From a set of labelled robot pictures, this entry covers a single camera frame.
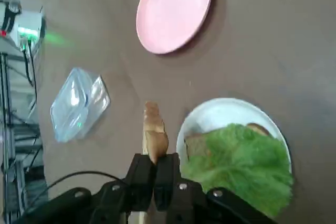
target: wire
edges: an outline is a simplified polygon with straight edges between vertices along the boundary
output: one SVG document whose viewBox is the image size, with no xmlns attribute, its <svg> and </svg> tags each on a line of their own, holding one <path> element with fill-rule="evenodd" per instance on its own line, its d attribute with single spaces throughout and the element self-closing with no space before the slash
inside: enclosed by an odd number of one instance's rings
<svg viewBox="0 0 336 224">
<path fill-rule="evenodd" d="M 28 79 L 28 82 L 29 84 L 33 87 L 33 82 L 31 81 L 31 78 L 29 76 L 29 70 L 28 70 L 28 59 L 27 59 L 27 53 L 26 53 L 26 50 L 23 50 L 22 51 L 23 53 L 23 58 L 25 60 L 25 67 L 26 67 L 26 76 L 27 76 L 27 79 Z"/>
<path fill-rule="evenodd" d="M 37 140 L 37 137 L 34 139 L 34 142 L 32 144 L 32 146 L 35 145 L 36 143 L 36 140 Z M 30 154 L 34 153 L 34 151 L 30 151 L 23 159 L 21 159 L 20 161 L 23 162 Z"/>
<path fill-rule="evenodd" d="M 19 137 L 19 138 L 15 138 L 14 141 L 17 142 L 17 141 L 27 141 L 27 140 L 32 140 L 35 138 L 37 138 L 37 136 L 24 136 L 24 137 Z"/>
<path fill-rule="evenodd" d="M 27 123 L 25 120 L 18 117 L 14 112 L 10 112 L 10 114 L 15 117 L 16 120 L 20 121 L 23 125 L 27 126 L 32 132 L 34 132 L 38 137 L 41 136 L 39 131 L 36 131 L 29 123 Z"/>
<path fill-rule="evenodd" d="M 34 205 L 34 203 L 44 194 L 46 193 L 48 190 L 50 190 L 52 187 L 56 186 L 58 183 L 62 182 L 63 180 L 67 179 L 67 178 L 70 178 L 70 177 L 74 177 L 74 176 L 77 176 L 77 175 L 83 175 L 83 174 L 96 174 L 96 175 L 101 175 L 101 176 L 105 176 L 105 177 L 108 177 L 108 178 L 113 178 L 121 183 L 123 183 L 124 185 L 128 186 L 128 184 L 123 181 L 122 179 L 118 178 L 117 176 L 114 176 L 114 175 L 111 175 L 111 174 L 108 174 L 108 173 L 104 173 L 104 172 L 99 172 L 99 171 L 96 171 L 96 170 L 82 170 L 80 172 L 74 172 L 74 173 L 70 173 L 66 176 L 63 176 L 62 178 L 59 178 L 58 180 L 56 180 L 55 182 L 53 182 L 50 186 L 48 186 L 47 188 L 45 188 L 43 191 L 41 191 L 32 201 L 30 204 L 28 204 L 27 208 L 25 209 L 25 212 L 23 215 L 27 214 L 28 210 Z M 21 200 L 22 202 L 23 201 L 23 192 L 25 190 L 25 187 L 22 188 L 22 191 L 21 191 Z"/>
<path fill-rule="evenodd" d="M 38 153 L 40 152 L 40 150 L 42 150 L 42 145 L 41 145 L 41 147 L 37 150 L 37 152 L 35 153 L 35 155 L 34 155 L 34 157 L 33 157 L 33 160 L 31 161 L 29 167 L 27 168 L 27 171 L 29 171 L 29 169 L 33 166 L 33 163 L 34 163 L 34 161 L 35 161 L 35 159 L 36 159 Z"/>
<path fill-rule="evenodd" d="M 6 59 L 4 61 L 4 66 L 5 66 L 5 69 L 4 69 L 4 74 L 5 74 L 5 77 L 6 77 L 6 82 L 5 82 L 5 85 L 6 85 L 6 98 L 7 98 L 7 106 L 8 108 L 10 108 L 10 105 L 11 105 L 11 102 L 9 100 L 9 94 L 10 94 L 10 88 L 9 88 L 9 80 L 8 80 L 8 72 L 7 72 L 7 68 L 6 68 Z M 12 118 L 8 112 L 8 121 L 7 121 L 8 124 L 12 124 Z"/>
<path fill-rule="evenodd" d="M 30 55 L 30 60 L 31 60 L 31 66 L 33 68 L 33 78 L 34 78 L 34 89 L 35 89 L 35 100 L 37 101 L 37 88 L 36 88 L 36 77 L 35 77 L 35 66 L 34 66 L 34 60 L 33 60 L 33 55 L 31 53 L 31 43 L 32 41 L 28 41 L 28 48 L 29 48 L 29 55 Z"/>
</svg>

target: table surface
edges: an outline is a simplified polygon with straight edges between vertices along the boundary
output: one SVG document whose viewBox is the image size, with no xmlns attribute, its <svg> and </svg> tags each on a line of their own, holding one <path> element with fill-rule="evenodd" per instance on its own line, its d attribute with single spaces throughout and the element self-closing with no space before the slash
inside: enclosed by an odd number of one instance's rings
<svg viewBox="0 0 336 224">
<path fill-rule="evenodd" d="M 39 1 L 48 25 L 38 112 L 49 183 L 77 170 L 124 176 L 142 150 L 146 100 L 159 104 L 173 152 L 189 111 L 236 97 L 265 110 L 287 138 L 296 183 L 279 223 L 334 222 L 335 0 L 212 0 L 197 36 L 164 56 L 137 38 L 139 0 Z M 73 67 L 101 74 L 111 105 L 86 139 L 59 144 L 49 110 Z M 106 182 L 89 176 L 50 195 L 75 186 L 97 191 Z"/>
</svg>

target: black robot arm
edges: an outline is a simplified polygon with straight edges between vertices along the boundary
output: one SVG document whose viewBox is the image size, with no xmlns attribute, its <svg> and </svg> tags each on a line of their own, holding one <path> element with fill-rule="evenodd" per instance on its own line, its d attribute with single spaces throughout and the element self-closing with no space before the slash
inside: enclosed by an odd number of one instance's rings
<svg viewBox="0 0 336 224">
<path fill-rule="evenodd" d="M 135 154 L 123 181 L 108 182 L 94 195 L 85 188 L 71 189 L 25 213 L 16 224 L 127 223 L 130 212 L 148 210 L 153 194 L 167 224 L 275 224 L 225 188 L 205 194 L 199 183 L 182 178 L 177 153 L 161 157 L 157 166 L 147 155 Z"/>
</svg>

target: lettuce leaf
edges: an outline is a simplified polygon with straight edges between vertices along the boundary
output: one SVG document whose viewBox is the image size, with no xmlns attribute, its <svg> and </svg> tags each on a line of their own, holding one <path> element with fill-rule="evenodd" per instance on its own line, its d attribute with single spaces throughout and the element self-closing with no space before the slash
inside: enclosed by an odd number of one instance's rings
<svg viewBox="0 0 336 224">
<path fill-rule="evenodd" d="M 282 141 L 230 124 L 205 134 L 205 142 L 211 154 L 190 156 L 183 177 L 205 192 L 225 187 L 271 218 L 289 204 L 293 177 Z"/>
</svg>

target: bread piece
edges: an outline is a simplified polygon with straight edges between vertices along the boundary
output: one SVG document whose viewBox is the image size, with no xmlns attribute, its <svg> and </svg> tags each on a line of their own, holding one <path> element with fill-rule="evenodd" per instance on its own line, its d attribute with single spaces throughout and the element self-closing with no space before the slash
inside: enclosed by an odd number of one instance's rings
<svg viewBox="0 0 336 224">
<path fill-rule="evenodd" d="M 159 107 L 155 102 L 146 102 L 143 127 L 145 131 L 164 133 L 164 123 L 159 115 Z"/>
<path fill-rule="evenodd" d="M 205 143 L 207 133 L 197 133 L 184 139 L 188 158 L 194 155 L 208 155 L 208 149 Z"/>
<path fill-rule="evenodd" d="M 168 137 L 164 130 L 164 123 L 159 114 L 158 104 L 146 102 L 143 119 L 142 154 L 148 154 L 156 164 L 158 158 L 165 155 L 168 149 Z M 139 213 L 139 224 L 150 224 L 155 213 L 155 204 L 152 200 L 147 212 Z"/>
<path fill-rule="evenodd" d="M 267 129 L 256 123 L 249 123 L 247 125 L 251 130 L 263 136 L 271 136 Z M 184 139 L 188 158 L 194 155 L 210 155 L 210 151 L 206 147 L 205 139 L 207 133 L 196 133 Z"/>
<path fill-rule="evenodd" d="M 263 135 L 263 136 L 271 136 L 271 134 L 269 134 L 268 130 L 265 129 L 264 127 L 262 127 L 261 125 L 259 124 L 256 124 L 256 123 L 249 123 L 247 125 L 248 128 L 250 128 L 251 130 L 259 133 L 260 135 Z"/>
</svg>

